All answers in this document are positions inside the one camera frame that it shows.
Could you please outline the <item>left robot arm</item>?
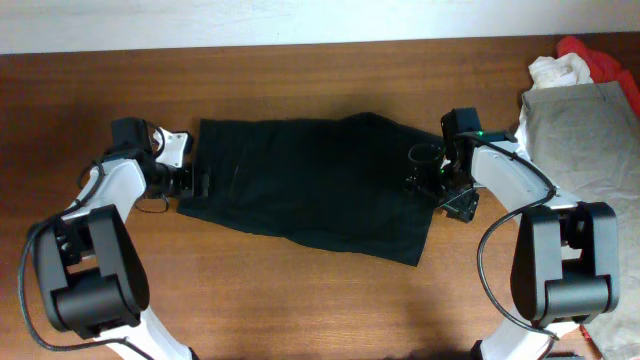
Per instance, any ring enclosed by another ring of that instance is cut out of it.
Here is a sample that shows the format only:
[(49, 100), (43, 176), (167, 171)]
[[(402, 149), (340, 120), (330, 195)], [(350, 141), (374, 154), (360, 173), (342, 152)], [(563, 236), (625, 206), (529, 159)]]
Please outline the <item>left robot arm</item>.
[[(152, 310), (146, 272), (125, 222), (145, 198), (193, 196), (185, 159), (193, 137), (141, 118), (111, 124), (112, 145), (82, 170), (81, 191), (65, 210), (28, 231), (18, 270), (18, 298), (27, 331), (42, 348), (73, 352), (106, 346), (123, 359), (193, 359)], [(44, 311), (78, 344), (54, 345), (35, 329), (25, 294), (25, 262), (35, 270)]]

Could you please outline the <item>dark green shorts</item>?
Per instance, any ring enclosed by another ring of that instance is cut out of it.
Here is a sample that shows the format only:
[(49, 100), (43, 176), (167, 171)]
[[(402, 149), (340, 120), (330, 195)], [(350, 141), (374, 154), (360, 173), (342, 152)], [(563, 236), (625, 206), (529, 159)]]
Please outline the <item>dark green shorts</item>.
[(415, 266), (435, 205), (407, 190), (408, 153), (440, 137), (375, 113), (340, 120), (202, 120), (202, 196), (178, 213), (311, 248)]

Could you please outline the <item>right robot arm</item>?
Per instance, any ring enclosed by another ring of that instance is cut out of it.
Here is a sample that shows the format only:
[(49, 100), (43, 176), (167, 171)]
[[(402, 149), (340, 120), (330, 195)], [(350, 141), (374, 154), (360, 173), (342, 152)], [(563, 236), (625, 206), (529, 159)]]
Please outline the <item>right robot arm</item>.
[[(470, 351), (473, 359), (550, 359), (561, 337), (620, 299), (617, 219), (604, 202), (584, 202), (561, 189), (506, 131), (482, 128), (473, 108), (457, 108), (440, 121), (442, 142), (408, 152), (411, 190), (435, 201), (450, 218), (470, 222), (478, 188), (506, 209), (484, 232), (476, 255), (481, 285), (504, 320)], [(510, 274), (514, 309), (493, 294), (483, 254), (502, 225), (519, 225)]]

